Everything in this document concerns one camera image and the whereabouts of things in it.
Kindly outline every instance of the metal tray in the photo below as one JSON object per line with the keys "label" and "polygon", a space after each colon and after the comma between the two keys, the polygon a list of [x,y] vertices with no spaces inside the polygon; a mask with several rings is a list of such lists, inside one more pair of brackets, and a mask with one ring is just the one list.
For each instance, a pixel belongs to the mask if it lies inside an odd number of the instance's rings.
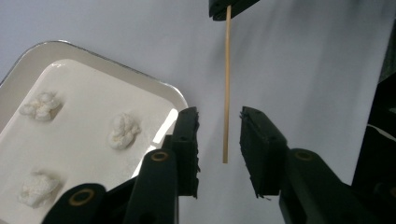
{"label": "metal tray", "polygon": [[[19,107],[42,91],[61,100],[56,117],[39,122],[20,115]],[[32,172],[61,180],[53,201],[78,184],[112,189],[136,175],[145,153],[161,146],[186,107],[176,88],[69,43],[28,49],[0,86],[0,223],[39,223],[49,211],[53,202],[36,209],[18,202]],[[122,112],[134,115],[141,133],[115,150],[106,138]]]}

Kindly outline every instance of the thin stick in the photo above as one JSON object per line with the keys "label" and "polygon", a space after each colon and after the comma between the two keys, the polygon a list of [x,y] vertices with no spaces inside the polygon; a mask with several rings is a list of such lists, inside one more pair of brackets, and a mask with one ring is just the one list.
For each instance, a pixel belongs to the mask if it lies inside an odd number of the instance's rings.
{"label": "thin stick", "polygon": [[228,162],[228,123],[230,117],[230,27],[231,27],[231,6],[227,6],[226,30],[225,30],[225,97],[224,97],[223,163]]}

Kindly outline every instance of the white table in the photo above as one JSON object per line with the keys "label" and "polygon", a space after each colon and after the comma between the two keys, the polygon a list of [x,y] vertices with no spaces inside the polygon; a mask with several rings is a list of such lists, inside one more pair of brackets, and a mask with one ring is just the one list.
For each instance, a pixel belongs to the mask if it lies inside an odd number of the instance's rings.
{"label": "white table", "polygon": [[261,0],[234,18],[229,164],[225,23],[208,18],[207,0],[0,1],[0,79],[25,50],[62,39],[174,85],[201,123],[199,198],[180,198],[180,223],[283,223],[277,198],[256,199],[248,179],[242,105],[349,184],[395,9],[394,0]]}

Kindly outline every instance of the tray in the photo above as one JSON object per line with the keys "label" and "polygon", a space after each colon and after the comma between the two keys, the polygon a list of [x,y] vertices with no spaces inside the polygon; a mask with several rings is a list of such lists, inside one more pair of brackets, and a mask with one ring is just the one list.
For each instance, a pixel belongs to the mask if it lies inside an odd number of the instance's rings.
{"label": "tray", "polygon": [[[42,91],[61,100],[54,119],[22,116],[19,107]],[[109,190],[136,175],[145,153],[161,146],[186,107],[176,88],[69,43],[28,49],[0,86],[0,223],[40,223],[68,189],[100,183]],[[106,139],[123,112],[134,116],[141,132],[116,150]],[[18,201],[32,172],[61,180],[52,202],[35,209]]]}

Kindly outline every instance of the wooden stick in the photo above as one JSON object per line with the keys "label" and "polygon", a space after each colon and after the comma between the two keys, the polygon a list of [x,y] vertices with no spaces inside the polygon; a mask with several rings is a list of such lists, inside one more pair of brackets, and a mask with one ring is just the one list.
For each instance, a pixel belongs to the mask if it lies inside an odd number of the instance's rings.
{"label": "wooden stick", "polygon": [[228,163],[228,124],[230,117],[230,27],[231,27],[231,6],[227,6],[226,30],[225,30],[225,97],[224,97],[223,163]]}

